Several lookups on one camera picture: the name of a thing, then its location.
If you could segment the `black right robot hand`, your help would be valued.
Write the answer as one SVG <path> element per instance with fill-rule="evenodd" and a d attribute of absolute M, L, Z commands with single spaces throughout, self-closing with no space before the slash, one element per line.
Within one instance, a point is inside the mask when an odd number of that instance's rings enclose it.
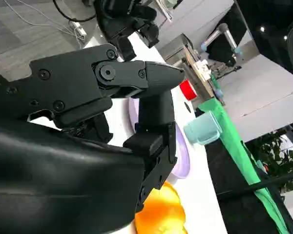
<path fill-rule="evenodd" d="M 104 44 L 0 74 L 0 234 L 105 234 L 128 225 L 176 164 L 178 67 Z"/>

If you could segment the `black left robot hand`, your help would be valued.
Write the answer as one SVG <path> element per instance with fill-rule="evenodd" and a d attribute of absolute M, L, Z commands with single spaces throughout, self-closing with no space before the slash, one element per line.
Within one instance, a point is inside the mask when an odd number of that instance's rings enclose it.
<path fill-rule="evenodd" d="M 148 48 L 159 42 L 159 28 L 154 23 L 157 12 L 140 0 L 96 0 L 94 8 L 105 39 L 117 48 L 125 61 L 136 57 L 128 39 L 133 33 L 139 33 Z"/>

